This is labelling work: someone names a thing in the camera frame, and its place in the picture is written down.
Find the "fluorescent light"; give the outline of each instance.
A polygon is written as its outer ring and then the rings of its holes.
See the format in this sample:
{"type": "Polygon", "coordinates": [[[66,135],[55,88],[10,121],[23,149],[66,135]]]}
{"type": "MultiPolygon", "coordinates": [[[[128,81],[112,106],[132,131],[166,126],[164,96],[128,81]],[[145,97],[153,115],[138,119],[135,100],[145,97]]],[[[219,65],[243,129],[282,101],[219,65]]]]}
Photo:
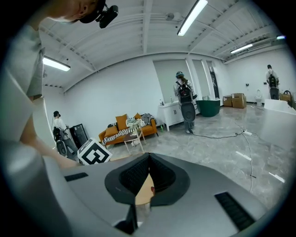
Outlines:
{"type": "Polygon", "coordinates": [[[179,36],[184,36],[186,34],[189,27],[192,25],[196,17],[200,14],[200,12],[204,9],[204,7],[207,4],[208,4],[208,1],[206,0],[199,0],[195,3],[190,13],[186,17],[185,21],[183,22],[180,30],[178,31],[179,36]]]}
{"type": "Polygon", "coordinates": [[[286,39],[285,35],[278,36],[277,39],[286,39]]]}
{"type": "Polygon", "coordinates": [[[239,51],[245,50],[245,49],[250,48],[250,47],[252,47],[252,46],[253,46],[252,44],[248,44],[248,45],[246,45],[246,46],[243,46],[243,47],[240,47],[240,48],[238,48],[238,49],[236,49],[236,50],[233,50],[233,51],[231,51],[230,53],[235,54],[235,53],[237,53],[237,52],[239,52],[239,51]]]}
{"type": "Polygon", "coordinates": [[[71,69],[70,66],[68,66],[68,65],[66,65],[66,64],[64,64],[64,63],[62,63],[62,62],[59,62],[59,61],[57,61],[57,60],[54,60],[54,59],[52,59],[52,58],[49,58],[49,57],[47,57],[47,56],[44,56],[44,58],[43,58],[43,63],[44,63],[45,65],[48,65],[48,66],[54,67],[54,68],[56,68],[56,69],[63,70],[63,71],[65,71],[65,72],[68,72],[68,71],[71,69]]]}

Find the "jeans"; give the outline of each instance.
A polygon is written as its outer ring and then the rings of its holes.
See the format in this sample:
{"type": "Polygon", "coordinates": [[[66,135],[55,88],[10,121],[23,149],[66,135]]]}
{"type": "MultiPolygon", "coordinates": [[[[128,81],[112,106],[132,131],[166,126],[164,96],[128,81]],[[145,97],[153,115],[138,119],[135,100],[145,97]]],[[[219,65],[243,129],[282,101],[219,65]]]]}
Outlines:
{"type": "Polygon", "coordinates": [[[72,142],[71,139],[64,140],[64,143],[67,149],[67,157],[71,160],[75,160],[78,151],[76,145],[72,142]]]}
{"type": "Polygon", "coordinates": [[[184,126],[185,126],[185,131],[187,131],[188,129],[192,129],[194,128],[194,121],[193,122],[184,121],[184,126]]]}

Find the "white ceiling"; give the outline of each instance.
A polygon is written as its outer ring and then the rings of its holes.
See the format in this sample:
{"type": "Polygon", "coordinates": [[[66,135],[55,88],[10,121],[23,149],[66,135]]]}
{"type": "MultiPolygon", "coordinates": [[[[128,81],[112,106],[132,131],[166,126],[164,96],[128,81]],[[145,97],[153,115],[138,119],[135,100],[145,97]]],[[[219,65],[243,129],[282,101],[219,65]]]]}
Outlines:
{"type": "Polygon", "coordinates": [[[105,29],[97,22],[63,24],[47,19],[40,26],[46,56],[71,66],[63,72],[45,66],[44,85],[71,88],[87,76],[117,62],[161,52],[185,52],[233,60],[242,54],[278,44],[273,22],[251,1],[208,0],[184,37],[183,21],[166,21],[170,12],[185,18],[196,0],[107,0],[119,7],[105,29]],[[236,55],[230,51],[255,43],[236,55]]]}

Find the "green tub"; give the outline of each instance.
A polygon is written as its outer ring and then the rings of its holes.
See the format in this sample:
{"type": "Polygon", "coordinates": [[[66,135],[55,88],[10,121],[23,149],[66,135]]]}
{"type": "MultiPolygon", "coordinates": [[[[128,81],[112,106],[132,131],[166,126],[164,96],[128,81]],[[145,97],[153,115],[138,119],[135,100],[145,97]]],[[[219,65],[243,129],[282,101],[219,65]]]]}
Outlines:
{"type": "Polygon", "coordinates": [[[198,100],[197,105],[204,117],[213,117],[220,112],[220,100],[198,100]]]}

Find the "marble floor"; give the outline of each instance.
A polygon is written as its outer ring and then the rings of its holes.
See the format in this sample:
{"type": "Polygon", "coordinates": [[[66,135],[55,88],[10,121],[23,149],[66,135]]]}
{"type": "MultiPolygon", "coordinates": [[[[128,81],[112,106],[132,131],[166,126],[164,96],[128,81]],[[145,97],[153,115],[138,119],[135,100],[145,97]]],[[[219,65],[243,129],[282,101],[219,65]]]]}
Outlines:
{"type": "MultiPolygon", "coordinates": [[[[242,128],[258,133],[263,115],[262,110],[248,105],[246,109],[222,107],[218,115],[212,118],[197,116],[193,132],[210,137],[233,136],[241,133],[242,128]]],[[[173,156],[188,162],[213,168],[241,185],[246,190],[251,187],[251,162],[238,155],[240,152],[250,157],[248,142],[243,135],[234,138],[209,139],[185,133],[184,125],[179,124],[161,132],[159,137],[147,136],[145,152],[154,152],[173,156]]],[[[272,208],[287,193],[289,181],[295,173],[296,147],[285,151],[275,145],[266,143],[256,134],[246,136],[251,147],[253,158],[252,194],[267,208],[272,208]],[[286,180],[282,183],[269,174],[278,175],[286,180]]],[[[141,153],[140,145],[129,149],[133,155],[141,153]]],[[[129,156],[124,145],[109,146],[112,159],[129,156]]]]}

